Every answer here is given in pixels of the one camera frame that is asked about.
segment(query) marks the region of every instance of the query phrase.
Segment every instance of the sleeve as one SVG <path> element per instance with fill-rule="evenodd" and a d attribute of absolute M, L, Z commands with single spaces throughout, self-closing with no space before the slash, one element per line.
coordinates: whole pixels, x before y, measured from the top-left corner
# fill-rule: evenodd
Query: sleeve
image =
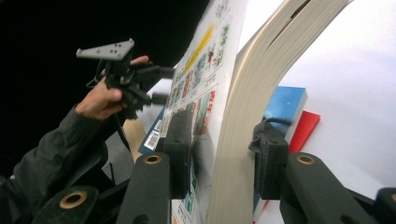
<path fill-rule="evenodd" d="M 38 147 L 26 153 L 15 166 L 10 184 L 32 214 L 44 205 L 51 187 L 65 176 L 102 124 L 101 120 L 81 116 L 73 107 L 59 127 L 45 134 Z"/>

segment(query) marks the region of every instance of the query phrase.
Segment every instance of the person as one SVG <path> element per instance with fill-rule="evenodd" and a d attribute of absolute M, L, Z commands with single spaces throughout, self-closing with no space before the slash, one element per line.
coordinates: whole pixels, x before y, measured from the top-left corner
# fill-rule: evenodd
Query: person
<path fill-rule="evenodd" d="M 141 56 L 131 64 L 148 61 L 148 56 Z M 30 223 L 105 120 L 125 107 L 122 92 L 108 89 L 105 79 L 22 157 L 10 178 L 0 176 L 0 223 Z"/>

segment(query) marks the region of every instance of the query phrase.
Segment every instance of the open book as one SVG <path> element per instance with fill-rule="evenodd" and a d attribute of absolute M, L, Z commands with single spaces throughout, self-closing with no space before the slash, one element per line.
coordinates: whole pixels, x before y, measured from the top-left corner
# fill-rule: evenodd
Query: open book
<path fill-rule="evenodd" d="M 348 0 L 285 0 L 238 52 L 247 1 L 214 0 L 177 65 L 163 115 L 190 110 L 191 192 L 172 221 L 251 223 L 254 157 L 248 151 L 275 87 Z"/>

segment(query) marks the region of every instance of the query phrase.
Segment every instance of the white surface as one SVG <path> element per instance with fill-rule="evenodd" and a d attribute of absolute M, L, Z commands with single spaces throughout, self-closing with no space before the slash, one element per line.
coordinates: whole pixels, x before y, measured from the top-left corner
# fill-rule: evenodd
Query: white surface
<path fill-rule="evenodd" d="M 257 29 L 263 22 L 257 17 L 266 20 L 268 2 L 250 0 L 247 25 Z M 393 0 L 355 0 L 281 81 L 306 87 L 304 109 L 321 115 L 304 152 L 321 158 L 346 188 L 372 199 L 379 189 L 396 187 L 395 11 Z M 283 223 L 277 202 L 259 223 Z"/>

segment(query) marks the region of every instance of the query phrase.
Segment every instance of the black background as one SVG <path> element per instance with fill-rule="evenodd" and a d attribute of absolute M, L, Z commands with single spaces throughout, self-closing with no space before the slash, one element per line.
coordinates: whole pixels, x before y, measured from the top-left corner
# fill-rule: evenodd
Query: black background
<path fill-rule="evenodd" d="M 98 61 L 77 49 L 132 38 L 135 57 L 174 66 L 208 0 L 5 0 L 0 3 L 0 175 L 58 127 Z"/>

